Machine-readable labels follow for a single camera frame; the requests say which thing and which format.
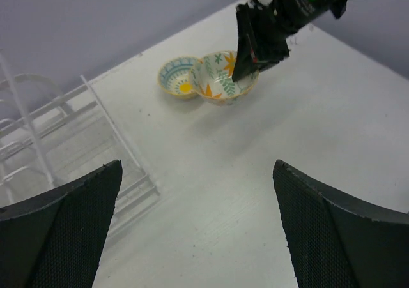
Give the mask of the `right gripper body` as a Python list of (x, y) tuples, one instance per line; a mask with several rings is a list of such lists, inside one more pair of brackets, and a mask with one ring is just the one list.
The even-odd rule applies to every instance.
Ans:
[(282, 61), (289, 57), (287, 39), (329, 10), (329, 0), (247, 0), (238, 6), (258, 9), (257, 61)]

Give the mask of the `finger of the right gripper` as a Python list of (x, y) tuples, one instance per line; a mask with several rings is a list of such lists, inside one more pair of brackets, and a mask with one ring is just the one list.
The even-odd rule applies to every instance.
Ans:
[(236, 7), (238, 48), (232, 75), (234, 82), (242, 80), (257, 70), (256, 63), (258, 59), (254, 53), (257, 47), (254, 28), (257, 11), (258, 9), (253, 9), (249, 6)]

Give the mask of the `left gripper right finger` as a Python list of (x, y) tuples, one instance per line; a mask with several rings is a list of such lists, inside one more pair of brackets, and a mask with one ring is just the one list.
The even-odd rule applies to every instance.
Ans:
[(299, 287), (408, 287), (408, 214), (277, 160), (272, 171)]

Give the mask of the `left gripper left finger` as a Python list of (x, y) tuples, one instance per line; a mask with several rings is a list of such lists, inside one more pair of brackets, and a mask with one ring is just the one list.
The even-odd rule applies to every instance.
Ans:
[(1, 208), (1, 287), (92, 287), (123, 169), (89, 174)]

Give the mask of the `white floral patterned bowl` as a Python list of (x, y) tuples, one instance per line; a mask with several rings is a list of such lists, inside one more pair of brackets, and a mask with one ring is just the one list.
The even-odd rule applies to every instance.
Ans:
[(232, 79), (236, 63), (235, 51), (218, 51), (196, 61), (189, 71), (192, 89), (204, 101), (217, 106), (228, 106), (246, 97), (258, 82), (254, 72), (238, 82)]

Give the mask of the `blue yellow patterned bowl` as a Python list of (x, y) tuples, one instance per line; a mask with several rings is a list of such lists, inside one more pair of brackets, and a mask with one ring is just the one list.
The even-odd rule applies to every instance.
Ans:
[(165, 93), (181, 100), (198, 97), (189, 80), (190, 69), (198, 61), (199, 58), (194, 56), (180, 56), (170, 59), (158, 71), (158, 85)]

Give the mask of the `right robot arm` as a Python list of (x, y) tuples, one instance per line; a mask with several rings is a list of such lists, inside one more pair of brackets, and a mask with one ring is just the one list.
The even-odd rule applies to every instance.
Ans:
[(238, 49), (232, 74), (239, 81), (289, 57), (287, 39), (331, 11), (336, 19), (348, 0), (247, 0), (236, 7)]

